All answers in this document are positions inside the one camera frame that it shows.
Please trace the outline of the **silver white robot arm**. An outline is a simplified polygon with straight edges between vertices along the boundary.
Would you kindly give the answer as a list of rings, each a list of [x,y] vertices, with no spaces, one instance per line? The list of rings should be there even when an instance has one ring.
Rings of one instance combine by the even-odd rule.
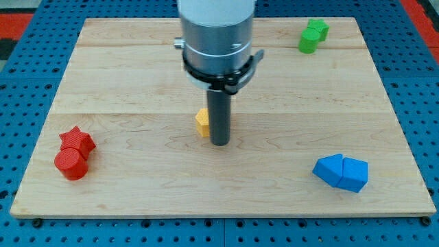
[[[178,0],[187,77],[206,91],[233,95],[254,75],[251,54],[255,0]]]

